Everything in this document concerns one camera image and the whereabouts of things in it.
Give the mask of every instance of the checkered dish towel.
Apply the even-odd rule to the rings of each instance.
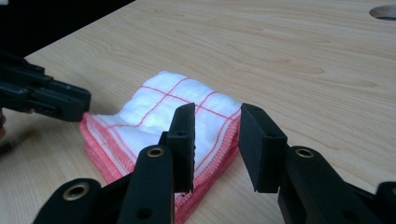
[[[194,79],[161,72],[147,80],[119,114],[86,113],[80,123],[84,149],[107,183],[134,170],[144,147],[158,144],[175,109],[195,103],[194,192],[175,197],[183,223],[235,158],[241,104]]]

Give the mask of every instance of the table surface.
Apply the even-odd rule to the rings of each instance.
[[[320,152],[345,181],[396,180],[396,21],[388,0],[145,0],[27,57],[115,114],[162,70],[262,107],[290,145]],[[31,223],[53,191],[105,181],[77,123],[9,110],[0,141],[0,222]],[[187,223],[282,223],[275,194],[253,192],[240,156]]]

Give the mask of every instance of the red and white cloth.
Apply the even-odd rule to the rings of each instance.
[[[195,103],[194,192],[176,195],[175,221],[183,223],[235,158],[240,106],[203,83],[169,72],[147,80],[119,114],[86,113],[84,149],[107,183],[134,170],[141,149],[169,130],[175,109]]]

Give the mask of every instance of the dark background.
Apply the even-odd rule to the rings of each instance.
[[[9,0],[0,6],[0,49],[27,56],[134,0]]]

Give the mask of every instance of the wooden table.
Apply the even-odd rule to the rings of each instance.
[[[115,114],[162,70],[262,107],[291,145],[316,149],[370,192],[396,180],[396,21],[390,0],[141,0],[27,57]],[[105,181],[76,123],[9,110],[0,141],[0,223],[30,223],[63,183]],[[282,223],[238,156],[187,223]]]

